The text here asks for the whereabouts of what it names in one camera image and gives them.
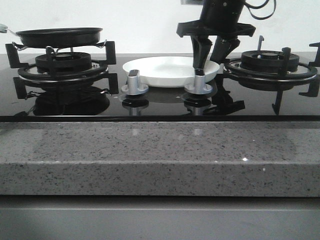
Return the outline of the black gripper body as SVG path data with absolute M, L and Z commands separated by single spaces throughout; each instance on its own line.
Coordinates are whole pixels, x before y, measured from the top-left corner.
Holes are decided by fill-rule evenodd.
M 256 28 L 251 24 L 238 22 L 244 5 L 244 0 L 205 0 L 200 19 L 179 23 L 176 33 L 180 37 L 251 37 Z

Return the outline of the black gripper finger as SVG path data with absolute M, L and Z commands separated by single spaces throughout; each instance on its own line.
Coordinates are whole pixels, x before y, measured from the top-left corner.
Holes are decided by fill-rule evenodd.
M 191 36 L 193 49 L 193 68 L 204 69 L 205 62 L 212 47 L 212 41 L 207 35 Z
M 210 60 L 215 63 L 223 63 L 226 57 L 240 45 L 237 37 L 226 39 L 217 36 Z

